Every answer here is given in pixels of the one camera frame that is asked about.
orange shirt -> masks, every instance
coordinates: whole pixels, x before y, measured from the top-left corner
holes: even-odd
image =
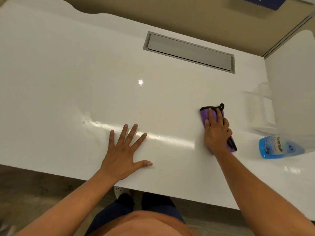
[[[196,236],[180,220],[152,211],[134,211],[93,231],[89,236]]]

person's left arm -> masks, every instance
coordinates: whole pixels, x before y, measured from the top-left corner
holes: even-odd
[[[129,146],[138,125],[134,125],[128,134],[125,125],[117,145],[114,144],[114,131],[111,130],[107,154],[100,170],[82,186],[66,198],[47,210],[16,236],[71,236],[82,221],[119,180],[125,179],[141,167],[151,166],[149,161],[133,162],[133,154],[146,138],[144,133],[132,146]]]

person's right arm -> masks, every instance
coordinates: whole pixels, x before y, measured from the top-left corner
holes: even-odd
[[[232,135],[229,123],[217,110],[218,122],[209,111],[205,143],[214,153],[235,201],[256,236],[315,235],[315,226],[297,208],[252,174],[226,148]]]

blue jeans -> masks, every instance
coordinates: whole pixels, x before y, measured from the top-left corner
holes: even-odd
[[[143,193],[141,201],[142,210],[149,210],[161,214],[166,214],[184,222],[172,200],[164,195]],[[104,224],[131,213],[134,210],[134,201],[128,194],[121,194],[119,198],[99,212],[93,219],[85,235],[89,235],[94,230],[102,227]]]

finger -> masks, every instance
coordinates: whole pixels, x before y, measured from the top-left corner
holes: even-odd
[[[206,127],[206,130],[209,130],[209,129],[210,129],[210,122],[209,122],[208,119],[206,119],[206,120],[204,121],[204,126]]]
[[[227,130],[227,135],[230,137],[232,134],[233,134],[232,130],[231,130],[231,129],[228,129],[228,130]]]
[[[118,138],[118,142],[117,142],[116,146],[121,146],[124,143],[127,130],[128,130],[128,124],[125,124],[123,127],[123,130],[121,131],[121,134]]]
[[[212,109],[211,108],[209,108],[209,111],[208,111],[208,118],[209,118],[210,125],[216,124],[216,120],[215,120],[215,117],[212,114]]]
[[[129,134],[125,140],[125,143],[128,144],[128,146],[131,143],[131,141],[132,141],[132,139],[136,133],[137,127],[138,127],[138,124],[133,125],[131,131],[129,132]]]
[[[223,126],[223,117],[222,117],[222,113],[220,111],[220,109],[216,109],[217,110],[217,119],[218,119],[218,123]]]
[[[148,160],[142,160],[134,163],[134,171],[140,169],[141,167],[150,167],[153,163]]]
[[[142,136],[140,136],[140,138],[131,146],[131,150],[133,152],[135,152],[139,146],[141,145],[141,143],[144,141],[144,139],[147,137],[147,133],[145,132],[144,134],[142,134]]]
[[[224,118],[224,121],[223,121],[223,129],[225,131],[227,131],[229,129],[229,126],[230,126],[230,123],[229,123],[229,120],[227,120],[226,118]]]
[[[109,133],[108,149],[113,148],[115,146],[114,136],[115,132],[114,130],[111,130],[111,132]]]

